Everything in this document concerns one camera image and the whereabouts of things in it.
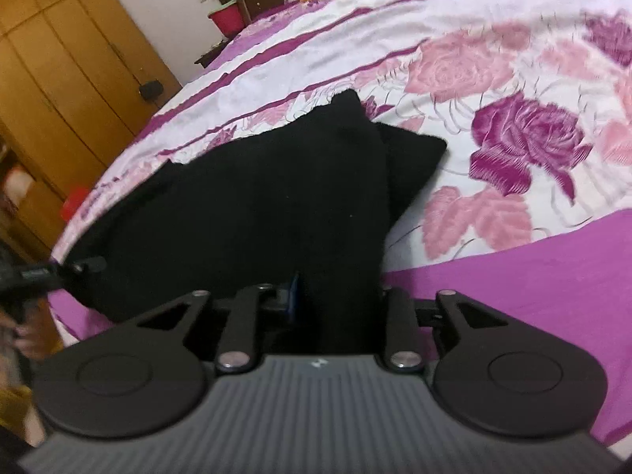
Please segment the person's left hand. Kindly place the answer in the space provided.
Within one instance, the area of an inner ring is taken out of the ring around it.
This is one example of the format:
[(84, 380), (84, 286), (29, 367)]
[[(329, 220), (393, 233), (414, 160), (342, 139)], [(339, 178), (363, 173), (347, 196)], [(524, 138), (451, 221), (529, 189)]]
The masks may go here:
[(31, 361), (42, 362), (63, 349), (61, 336), (46, 299), (39, 299), (26, 310), (23, 323), (18, 323), (2, 310), (1, 326), (13, 332), (14, 348)]

